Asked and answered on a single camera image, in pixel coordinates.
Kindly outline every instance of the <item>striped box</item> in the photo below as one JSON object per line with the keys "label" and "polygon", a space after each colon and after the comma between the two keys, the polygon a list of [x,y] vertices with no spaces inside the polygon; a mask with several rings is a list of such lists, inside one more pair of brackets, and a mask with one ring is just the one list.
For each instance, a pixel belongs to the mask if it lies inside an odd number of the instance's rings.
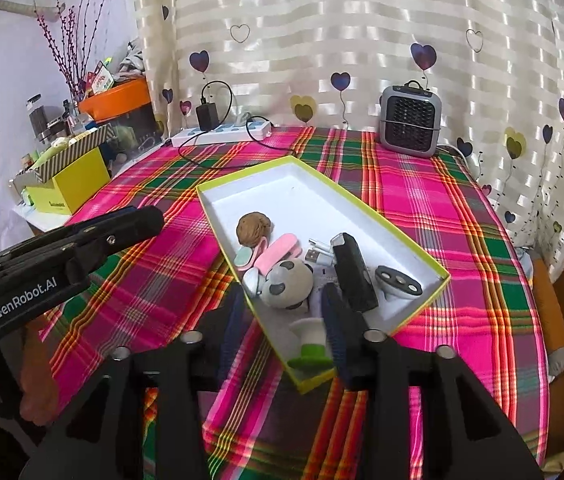
{"label": "striped box", "polygon": [[34,186],[35,184],[44,184],[82,155],[101,145],[102,142],[113,139],[115,136],[113,126],[110,124],[104,124],[104,126],[100,126],[94,132],[89,131],[79,134],[75,137],[77,142],[74,142],[68,148],[62,150],[62,152],[57,153],[56,156],[46,161],[40,167],[34,170],[19,172],[13,179],[13,184],[17,189]]}

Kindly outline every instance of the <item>metal bolt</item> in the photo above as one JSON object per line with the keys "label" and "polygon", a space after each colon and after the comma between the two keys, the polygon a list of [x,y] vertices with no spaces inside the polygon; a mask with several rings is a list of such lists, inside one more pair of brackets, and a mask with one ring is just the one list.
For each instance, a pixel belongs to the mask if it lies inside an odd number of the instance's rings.
{"label": "metal bolt", "polygon": [[186,344],[198,343],[202,341],[202,333],[198,330],[189,330],[180,336],[180,341]]}
{"label": "metal bolt", "polygon": [[131,351],[126,346],[118,346],[113,352],[111,357],[114,361],[123,361],[131,355]]}
{"label": "metal bolt", "polygon": [[443,359],[453,359],[456,356],[456,351],[449,345],[440,345],[436,348],[436,354]]}
{"label": "metal bolt", "polygon": [[381,343],[386,337],[386,334],[381,330],[371,329],[364,332],[364,339],[371,343]]}

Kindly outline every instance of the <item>power strip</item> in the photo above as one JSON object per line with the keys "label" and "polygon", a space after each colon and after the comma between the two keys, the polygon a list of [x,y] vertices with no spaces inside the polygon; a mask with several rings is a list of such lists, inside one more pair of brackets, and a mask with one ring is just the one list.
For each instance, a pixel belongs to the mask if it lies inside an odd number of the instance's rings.
{"label": "power strip", "polygon": [[[258,140],[263,140],[271,134],[271,123],[268,121],[253,121],[249,123],[251,135]],[[177,148],[191,136],[199,134],[200,128],[188,128],[171,137],[172,145]],[[244,142],[253,140],[246,132],[246,126],[235,126],[235,124],[220,124],[215,130],[200,135],[194,140],[189,140],[187,146],[201,146],[204,144],[220,144],[221,142]]]}

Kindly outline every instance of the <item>green cap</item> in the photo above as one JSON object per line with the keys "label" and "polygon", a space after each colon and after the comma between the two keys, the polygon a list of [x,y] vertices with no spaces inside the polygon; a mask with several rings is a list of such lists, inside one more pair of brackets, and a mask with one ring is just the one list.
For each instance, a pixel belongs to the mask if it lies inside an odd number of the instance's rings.
{"label": "green cap", "polygon": [[300,348],[300,357],[286,362],[291,368],[303,372],[322,372],[333,368],[333,359],[327,357],[324,345],[306,344]]}

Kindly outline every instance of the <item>striped curtain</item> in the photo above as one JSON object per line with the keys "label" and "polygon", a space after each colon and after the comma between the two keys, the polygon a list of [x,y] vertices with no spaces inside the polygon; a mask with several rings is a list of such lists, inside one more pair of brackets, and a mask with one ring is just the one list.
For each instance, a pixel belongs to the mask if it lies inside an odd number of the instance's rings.
{"label": "striped curtain", "polygon": [[[516,246],[564,269],[564,0],[135,0],[153,106],[196,124],[203,85],[232,114],[376,130],[415,79]],[[209,94],[223,114],[226,90]]]}

